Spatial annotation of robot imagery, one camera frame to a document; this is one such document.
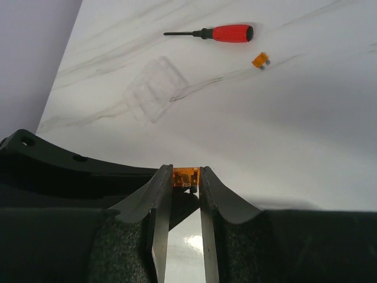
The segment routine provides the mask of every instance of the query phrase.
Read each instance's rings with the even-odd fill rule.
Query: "plastic blister pack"
[[[182,96],[187,81],[166,58],[151,60],[130,84],[125,101],[137,121],[156,123],[166,112],[170,100]]]

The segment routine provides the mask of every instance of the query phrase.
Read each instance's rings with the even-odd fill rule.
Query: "blade fuse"
[[[262,52],[254,59],[252,63],[256,68],[260,68],[261,70],[264,70],[265,69],[264,65],[269,65],[270,60],[269,60],[269,57],[265,53]]]
[[[196,193],[199,185],[200,171],[198,167],[174,168],[173,183],[175,189],[183,191],[190,189],[190,193]]]

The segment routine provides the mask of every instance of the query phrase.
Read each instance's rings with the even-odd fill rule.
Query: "marble countertop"
[[[375,0],[84,0],[38,135],[114,163],[209,165],[254,203],[376,210],[376,14]],[[253,40],[162,36],[230,23]],[[141,125],[120,105],[160,57],[189,95]],[[200,235],[198,212],[171,231],[166,282],[204,282]]]

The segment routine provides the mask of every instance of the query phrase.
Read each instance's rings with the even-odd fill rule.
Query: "black screwdriver shaft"
[[[165,32],[164,35],[192,35],[192,32]]]

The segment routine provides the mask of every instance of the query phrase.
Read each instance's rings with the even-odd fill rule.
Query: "screwdriver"
[[[254,29],[250,25],[223,25],[216,28],[203,28],[193,32],[165,32],[164,35],[192,35],[221,42],[244,43],[252,40]]]

